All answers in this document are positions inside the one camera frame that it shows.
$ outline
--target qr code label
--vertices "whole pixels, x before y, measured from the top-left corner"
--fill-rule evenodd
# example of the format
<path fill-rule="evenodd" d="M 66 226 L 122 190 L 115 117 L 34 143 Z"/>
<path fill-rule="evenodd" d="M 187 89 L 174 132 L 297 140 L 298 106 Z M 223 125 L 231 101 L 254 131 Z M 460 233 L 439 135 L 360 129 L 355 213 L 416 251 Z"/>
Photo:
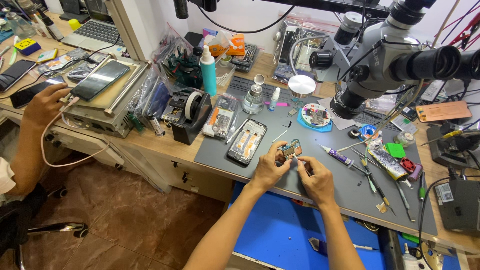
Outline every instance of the qr code label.
<path fill-rule="evenodd" d="M 452 190 L 450 189 L 450 185 L 448 183 L 441 184 L 435 187 L 437 191 L 437 195 L 441 198 L 442 202 L 450 202 L 453 201 L 453 194 Z"/>

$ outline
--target tape roll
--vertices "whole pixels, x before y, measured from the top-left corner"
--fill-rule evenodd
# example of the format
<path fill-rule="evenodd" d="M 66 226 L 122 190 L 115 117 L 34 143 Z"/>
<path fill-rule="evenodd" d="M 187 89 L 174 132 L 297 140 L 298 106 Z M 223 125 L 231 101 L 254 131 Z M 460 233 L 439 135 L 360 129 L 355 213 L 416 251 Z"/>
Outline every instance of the tape roll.
<path fill-rule="evenodd" d="M 193 120 L 193 116 L 190 115 L 190 108 L 192 107 L 192 103 L 193 101 L 195 100 L 196 97 L 198 96 L 202 96 L 202 94 L 200 92 L 192 92 L 189 96 L 188 96 L 188 99 L 187 99 L 187 102 L 185 103 L 185 117 L 188 119 L 188 120 Z"/>

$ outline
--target white spray cap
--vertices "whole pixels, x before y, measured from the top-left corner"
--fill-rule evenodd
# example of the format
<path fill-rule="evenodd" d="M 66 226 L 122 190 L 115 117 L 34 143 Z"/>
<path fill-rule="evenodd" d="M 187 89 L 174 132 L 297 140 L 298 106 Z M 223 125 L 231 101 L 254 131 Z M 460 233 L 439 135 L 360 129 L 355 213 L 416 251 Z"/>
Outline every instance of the white spray cap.
<path fill-rule="evenodd" d="M 280 96 L 280 87 L 275 88 L 275 92 L 273 92 L 272 99 L 278 99 Z"/>
<path fill-rule="evenodd" d="M 204 51 L 202 53 L 202 56 L 212 56 L 210 53 L 210 49 L 208 48 L 208 45 L 204 45 Z"/>

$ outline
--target gray silicone mat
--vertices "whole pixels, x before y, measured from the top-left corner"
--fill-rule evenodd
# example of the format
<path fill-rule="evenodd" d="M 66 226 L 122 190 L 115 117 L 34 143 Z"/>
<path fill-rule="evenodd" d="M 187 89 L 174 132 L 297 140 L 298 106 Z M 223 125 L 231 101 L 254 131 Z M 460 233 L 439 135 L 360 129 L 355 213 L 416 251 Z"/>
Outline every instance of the gray silicone mat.
<path fill-rule="evenodd" d="M 236 96 L 244 95 L 244 91 L 239 89 L 240 87 L 238 85 L 234 85 L 234 87 L 232 87 L 232 84 L 235 84 L 234 80 L 232 80 L 232 82 L 230 83 L 227 89 L 227 93 L 231 93 Z M 285 94 L 288 95 L 288 92 L 283 89 L 281 97 L 284 97 Z M 303 99 L 302 101 L 305 103 L 316 103 L 317 100 L 318 98 L 309 97 Z M 265 106 L 259 114 L 252 115 L 250 117 L 251 119 L 265 124 L 267 126 L 267 132 L 262 142 L 258 146 L 258 149 L 248 167 L 244 168 L 227 158 L 227 151 L 230 148 L 232 142 L 226 145 L 225 141 L 220 141 L 209 137 L 205 137 L 197 155 L 195 156 L 195 161 L 224 171 L 251 178 L 255 167 L 257 166 L 258 158 L 268 151 L 273 139 L 278 137 L 285 130 L 288 130 L 288 132 L 282 135 L 279 140 L 300 140 L 300 144 L 303 150 L 302 155 L 317 158 L 333 173 L 335 182 L 335 200 L 339 206 L 385 221 L 396 223 L 414 230 L 418 230 L 420 222 L 420 202 L 418 200 L 418 187 L 420 186 L 419 182 L 412 183 L 414 189 L 409 189 L 405 184 L 401 183 L 407 201 L 410 204 L 410 211 L 413 217 L 415 217 L 417 220 L 416 222 L 411 222 L 408 219 L 407 212 L 405 210 L 405 207 L 403 206 L 402 199 L 400 197 L 400 194 L 398 193 L 394 180 L 387 173 L 371 164 L 369 166 L 370 170 L 375 176 L 378 185 L 382 188 L 385 196 L 389 200 L 393 210 L 395 211 L 396 216 L 394 216 L 390 210 L 384 214 L 381 214 L 375 206 L 377 204 L 381 204 L 382 199 L 378 194 L 374 194 L 371 191 L 367 178 L 353 168 L 348 169 L 341 162 L 329 156 L 321 147 L 317 145 L 318 143 L 320 143 L 333 149 L 340 149 L 342 147 L 352 145 L 358 142 L 358 140 L 351 139 L 347 136 L 347 131 L 350 129 L 348 128 L 339 131 L 335 127 L 335 125 L 333 125 L 331 132 L 320 133 L 305 128 L 297 122 L 298 113 L 295 114 L 293 117 L 290 117 L 288 115 L 288 112 L 292 108 L 292 106 L 277 106 L 274 112 L 270 112 Z M 247 113 L 243 111 L 240 112 L 238 123 L 242 123 L 247 117 Z M 398 134 L 398 131 L 393 131 L 391 129 L 383 129 L 382 137 L 384 138 L 384 142 L 393 142 L 393 137 L 396 134 Z M 356 146 L 356 148 L 362 152 L 365 151 L 365 145 L 358 145 Z M 405 148 L 405 152 L 407 154 L 407 157 L 411 161 L 420 163 L 420 157 L 416 145 Z M 352 160 L 355 160 L 355 164 L 362 167 L 360 158 L 353 151 L 345 150 L 342 152 L 342 154 Z M 278 181 L 276 186 L 294 193 L 306 195 L 305 189 L 303 188 L 297 174 L 297 164 L 294 162 L 291 165 L 290 171 L 287 172 L 280 179 L 280 181 Z M 430 200 L 427 200 L 423 223 L 424 232 L 432 235 L 437 235 L 437 228 L 433 218 L 433 211 Z"/>

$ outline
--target wooden desk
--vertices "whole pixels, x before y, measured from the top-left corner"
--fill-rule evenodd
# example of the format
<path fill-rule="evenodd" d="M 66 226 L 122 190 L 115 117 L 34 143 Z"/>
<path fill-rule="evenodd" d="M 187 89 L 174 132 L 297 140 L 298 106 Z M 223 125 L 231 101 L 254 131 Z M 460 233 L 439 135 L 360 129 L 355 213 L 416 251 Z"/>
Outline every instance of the wooden desk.
<path fill-rule="evenodd" d="M 58 18 L 58 15 L 49 14 L 49 16 L 52 18 L 54 23 L 57 25 L 59 30 L 64 35 L 67 35 L 68 33 L 70 33 L 72 31 L 70 29 L 69 25 L 68 25 L 68 22 L 60 20 Z M 43 38 L 43 37 L 40 37 L 40 36 L 34 36 L 32 39 L 34 39 L 35 41 L 37 41 L 40 44 L 40 46 L 42 47 L 42 50 L 40 50 L 38 52 L 35 52 L 28 57 L 25 57 L 21 54 L 18 54 L 17 60 L 19 60 L 19 59 L 36 60 L 41 51 L 46 51 L 46 50 L 50 50 L 50 49 L 53 49 L 53 48 L 58 48 L 60 50 L 59 54 L 62 54 L 62 50 L 70 51 L 70 50 L 73 49 L 73 47 L 61 44 L 61 43 L 59 43 L 59 42 L 57 42 L 53 39 L 47 39 L 47 38 Z M 5 48 L 7 45 L 12 46 L 12 44 L 13 44 L 13 37 L 4 41 L 0 45 L 0 49 Z M 12 49 L 10 49 L 4 55 L 5 60 L 4 60 L 4 63 L 3 63 L 3 67 L 1 69 L 2 72 L 5 69 L 7 69 L 8 66 L 9 66 L 8 65 L 8 60 L 10 59 L 11 53 L 12 53 Z M 235 73 L 235 75 L 238 75 L 238 76 L 241 76 L 241 77 L 244 77 L 244 78 L 248 78 L 248 79 L 253 79 L 253 76 L 255 76 L 256 74 L 263 74 L 265 76 L 265 83 L 271 84 L 271 85 L 274 85 L 274 86 L 285 87 L 285 85 L 280 84 L 279 82 L 277 82 L 277 81 L 275 81 L 271 78 L 271 75 L 273 74 L 273 71 L 275 69 L 275 66 L 272 63 L 272 58 L 273 58 L 272 55 L 264 54 L 258 59 L 257 63 L 254 65 L 254 67 L 252 68 L 252 71 L 250 73 Z M 35 80 L 35 78 L 33 78 L 30 75 L 25 76 L 21 81 L 19 81 L 17 84 L 15 84 L 6 93 L 0 94 L 0 98 L 12 94 L 18 88 L 20 88 L 20 87 L 22 87 L 22 86 L 24 86 L 28 83 L 31 83 L 34 80 Z M 219 87 L 217 89 L 217 91 L 218 91 L 219 94 L 221 94 L 221 93 L 224 93 L 226 91 L 226 89 L 227 89 L 227 86 Z M 334 92 L 335 92 L 335 87 L 332 83 L 324 83 L 322 85 L 321 89 L 320 89 L 320 94 L 318 95 L 318 97 L 321 97 L 321 98 L 331 97 L 334 94 Z M 9 111 L 16 112 L 16 113 L 19 113 L 19 114 L 23 113 L 22 109 L 16 110 L 16 109 L 12 108 L 12 104 L 11 104 L 9 98 L 0 100 L 0 109 L 9 110 Z M 431 184 L 433 181 L 435 181 L 437 179 L 447 177 L 447 168 L 432 161 L 432 157 L 430 155 L 430 150 L 429 150 L 428 145 L 420 147 L 420 145 L 422 143 L 427 141 L 427 135 L 426 135 L 426 132 L 425 132 L 425 130 L 427 129 L 427 124 L 420 123 L 418 121 L 415 124 L 420 129 L 415 134 L 415 136 L 417 138 L 417 146 L 418 146 L 418 149 L 419 149 L 420 159 L 421 159 L 422 165 L 424 166 L 424 169 L 426 171 L 427 184 Z M 57 122 L 56 125 L 68 128 L 63 123 L 60 123 L 60 122 Z M 214 174 L 217 174 L 217 175 L 227 177 L 229 179 L 234 179 L 234 180 L 238 180 L 238 181 L 242 181 L 242 182 L 249 181 L 249 179 L 246 179 L 244 177 L 241 177 L 241 176 L 231 174 L 231 173 L 226 172 L 226 171 L 218 170 L 216 168 L 212 168 L 212 167 L 205 166 L 205 165 L 194 162 L 193 159 L 195 158 L 195 155 L 196 155 L 196 153 L 197 153 L 197 151 L 198 151 L 198 149 L 199 149 L 199 147 L 200 147 L 200 145 L 203 141 L 203 138 L 204 138 L 203 135 L 199 135 L 196 138 L 196 140 L 194 141 L 194 143 L 191 146 L 188 146 L 188 145 L 179 143 L 177 141 L 174 141 L 171 129 L 169 129 L 165 126 L 164 126 L 164 129 L 166 130 L 167 133 L 165 134 L 165 136 L 163 136 L 161 138 L 156 137 L 153 132 L 147 131 L 142 136 L 140 136 L 137 132 L 130 132 L 130 134 L 125 139 L 120 139 L 120 138 L 112 137 L 112 136 L 108 136 L 108 135 L 102 135 L 102 134 L 98 134 L 98 133 L 95 133 L 95 132 L 92 132 L 92 131 L 78 131 L 78 130 L 73 130 L 73 131 L 80 132 L 82 134 L 87 134 L 87 135 L 90 135 L 90 136 L 94 136 L 94 137 L 97 137 L 97 138 L 101 138 L 101 139 L 104 139 L 104 140 L 108 140 L 114 145 L 128 146 L 128 147 L 131 147 L 131 148 L 134 148 L 134 149 L 141 149 L 142 151 L 148 152 L 151 155 L 161 157 L 162 160 L 166 160 L 168 163 L 170 163 L 169 161 L 172 160 L 172 161 L 176 161 L 178 163 L 183 163 L 183 164 L 189 165 L 192 168 L 195 168 L 196 170 L 207 171 L 207 172 L 210 172 L 210 173 L 214 173 Z M 292 193 L 292 192 L 289 192 L 289 191 L 286 191 L 286 190 L 282 190 L 282 189 L 279 189 L 279 188 L 273 188 L 272 191 L 275 192 L 275 193 L 278 193 L 278 194 L 282 194 L 282 195 L 291 197 L 291 198 L 297 198 L 297 199 L 302 199 L 304 201 L 310 201 L 308 198 L 304 198 L 300 194 L 295 194 L 295 193 Z M 442 220 L 440 218 L 440 213 L 439 213 L 439 210 L 438 210 L 438 203 L 434 199 L 434 196 L 430 196 L 430 200 L 431 200 L 432 207 L 433 207 L 433 214 L 434 214 L 436 225 L 437 225 L 438 235 L 433 236 L 433 235 L 424 234 L 424 237 L 426 239 L 432 240 L 432 241 L 440 243 L 440 244 L 444 244 L 444 245 L 448 245 L 448 246 L 451 246 L 451 247 L 459 248 L 459 249 L 462 249 L 462 250 L 465 250 L 465 251 L 468 251 L 468 252 L 472 252 L 472 253 L 480 253 L 480 238 L 471 237 L 471 236 L 467 236 L 467 235 L 463 235 L 463 234 L 460 234 L 460 233 L 455 233 L 455 232 L 446 230 L 443 227 Z M 413 231 L 409 228 L 399 226 L 397 224 L 392 224 L 392 223 L 388 223 L 388 222 L 385 222 L 385 221 L 381 221 L 381 220 L 378 220 L 374 217 L 365 216 L 361 213 L 353 212 L 353 211 L 348 210 L 348 209 L 342 209 L 342 213 L 347 214 L 349 216 L 357 217 L 357 218 L 360 218 L 360 219 L 363 219 L 363 220 L 366 220 L 366 221 L 371 221 L 373 223 L 384 225 L 384 226 L 390 227 L 392 229 L 396 229 L 396 230 L 401 231 L 401 232 L 415 234 L 415 231 Z"/>

